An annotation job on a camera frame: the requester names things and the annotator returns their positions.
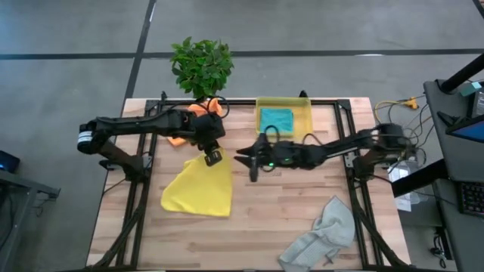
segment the gray cloth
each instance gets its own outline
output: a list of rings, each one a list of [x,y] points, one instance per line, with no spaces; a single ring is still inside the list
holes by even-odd
[[[355,238],[355,221],[351,211],[334,196],[316,218],[312,230],[299,236],[279,256],[286,272],[306,272],[323,256],[331,261],[341,248],[349,247]]]

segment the teal cloth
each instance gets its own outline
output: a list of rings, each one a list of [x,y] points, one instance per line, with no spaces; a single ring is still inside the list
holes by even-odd
[[[293,133],[293,111],[290,109],[260,109],[260,131],[264,132],[265,128],[270,125],[278,128],[279,132]],[[274,134],[274,129],[267,131],[269,134]]]

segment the black desk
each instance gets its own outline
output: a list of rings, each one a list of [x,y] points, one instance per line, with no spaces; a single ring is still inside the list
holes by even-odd
[[[447,127],[437,116],[438,111],[465,116],[467,98],[444,94],[435,82],[425,82],[423,88],[444,159],[398,180],[392,185],[393,193],[401,196],[433,184],[437,196],[457,204],[453,181],[484,182],[484,144],[447,135]],[[456,206],[446,202],[438,204],[459,272],[484,271],[484,220],[462,215]]]
[[[454,182],[445,179],[433,185],[437,196],[457,203],[454,186]],[[463,215],[443,201],[439,201],[439,208],[459,272],[484,271],[484,219]]]

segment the keyboard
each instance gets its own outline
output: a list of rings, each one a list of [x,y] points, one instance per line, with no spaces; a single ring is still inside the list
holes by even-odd
[[[460,212],[484,218],[484,184],[458,182]]]

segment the white label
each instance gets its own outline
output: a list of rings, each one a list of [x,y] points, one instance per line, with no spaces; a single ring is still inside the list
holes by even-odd
[[[92,141],[92,131],[83,131],[79,133],[79,136],[77,138],[77,143],[82,143],[85,141]]]

